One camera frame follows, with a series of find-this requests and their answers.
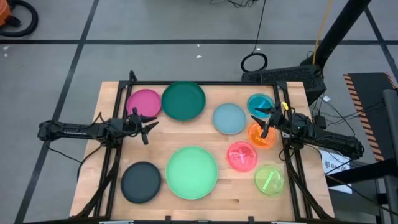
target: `magenta plate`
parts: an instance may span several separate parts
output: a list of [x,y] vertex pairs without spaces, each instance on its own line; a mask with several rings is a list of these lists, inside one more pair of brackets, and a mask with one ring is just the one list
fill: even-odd
[[136,107],[139,115],[156,116],[162,107],[162,100],[154,90],[139,90],[127,101],[127,113],[131,114]]

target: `light blue plate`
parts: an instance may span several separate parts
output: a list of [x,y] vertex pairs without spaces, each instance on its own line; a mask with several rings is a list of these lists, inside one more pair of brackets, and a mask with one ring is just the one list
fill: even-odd
[[238,134],[246,125],[246,115],[240,106],[225,103],[214,110],[213,125],[221,133]]
[[255,108],[271,108],[274,106],[274,100],[268,95],[262,93],[256,93],[250,96],[248,99],[248,110],[251,114],[258,118],[268,118],[269,114],[265,114],[256,110]]

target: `plastic dish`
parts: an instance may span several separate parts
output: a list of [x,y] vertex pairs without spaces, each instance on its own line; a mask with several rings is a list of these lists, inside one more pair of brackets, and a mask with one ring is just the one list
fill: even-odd
[[277,139],[277,132],[275,128],[269,128],[268,134],[265,139],[261,138],[262,129],[257,123],[253,123],[250,125],[248,129],[248,138],[254,146],[261,149],[270,149],[272,148]]
[[199,146],[176,151],[167,163],[166,181],[171,191],[184,199],[195,200],[213,190],[218,178],[214,157]]
[[134,107],[137,108],[138,114],[156,116],[162,107],[162,100],[154,90],[139,90],[129,97],[126,106],[127,113],[132,114]]
[[162,95],[164,112],[178,121],[195,118],[203,111],[205,104],[205,92],[194,82],[175,82]]
[[246,125],[246,115],[240,106],[225,103],[214,110],[213,125],[221,133],[238,134]]
[[248,99],[248,110],[253,116],[258,118],[268,118],[269,114],[260,112],[256,110],[256,108],[271,108],[274,104],[274,100],[272,100],[268,95],[256,93],[251,95]]
[[258,161],[256,150],[244,141],[232,144],[226,153],[226,159],[232,168],[241,172],[252,170]]
[[162,178],[155,165],[150,162],[137,162],[124,172],[121,190],[132,203],[145,203],[156,196]]
[[264,165],[254,174],[257,188],[266,195],[277,195],[283,191],[285,179],[282,172],[275,166]]

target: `yellow cable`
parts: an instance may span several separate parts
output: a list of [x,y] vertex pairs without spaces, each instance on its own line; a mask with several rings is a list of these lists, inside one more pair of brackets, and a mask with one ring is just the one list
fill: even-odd
[[333,0],[329,0],[328,7],[326,9],[325,15],[323,15],[323,20],[322,20],[321,27],[319,28],[319,31],[318,31],[317,41],[315,42],[315,48],[313,50],[313,57],[312,57],[312,64],[313,65],[315,65],[315,56],[317,56],[318,42],[319,42],[319,39],[321,38],[323,27],[325,26],[326,18],[328,17],[328,14],[329,14],[329,11],[330,11],[332,3],[333,3]]

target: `wooden table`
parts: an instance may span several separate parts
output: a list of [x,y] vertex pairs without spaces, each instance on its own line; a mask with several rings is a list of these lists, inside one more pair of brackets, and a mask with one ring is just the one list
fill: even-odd
[[[117,86],[118,82],[102,83],[95,117],[99,112],[102,112],[104,119],[111,117]],[[150,88],[161,95],[166,87],[162,85],[136,85],[133,86],[132,92]],[[226,160],[226,151],[229,145],[235,141],[248,141],[247,128],[254,122],[246,107],[248,98],[254,93],[265,93],[275,99],[272,87],[214,85],[203,85],[201,87],[206,94],[206,106],[202,114],[193,121],[176,121],[161,111],[158,115],[160,123],[149,134],[149,145],[143,145],[140,137],[124,138],[111,219],[164,220],[166,215],[171,215],[172,220],[245,221],[248,220],[248,216],[254,216],[256,221],[294,220],[285,163],[279,159],[279,152],[282,150],[279,133],[277,142],[272,149],[257,149],[259,157],[257,166],[270,164],[277,166],[284,172],[286,185],[279,196],[268,197],[260,193],[253,180],[255,169],[250,172],[238,172],[232,169]],[[310,116],[302,83],[290,82],[288,89],[292,107],[297,112]],[[213,111],[222,103],[236,103],[244,109],[247,116],[244,131],[229,136],[219,133],[213,127],[211,123]],[[97,148],[98,144],[96,141],[88,141],[85,155]],[[213,191],[199,200],[184,200],[177,197],[165,181],[164,171],[168,159],[177,149],[188,145],[200,146],[211,152],[219,168],[218,181]],[[98,188],[104,152],[104,149],[98,151],[81,168],[70,211],[71,215],[78,213]],[[159,168],[162,174],[162,186],[157,196],[150,202],[133,204],[123,197],[120,181],[124,171],[131,164],[139,161],[151,162]],[[302,149],[302,162],[309,191],[325,211],[334,216],[319,153],[314,149],[305,147]],[[302,196],[299,190],[297,192],[300,210],[302,211],[301,216],[305,217]],[[103,195],[102,215],[107,198],[108,191]]]

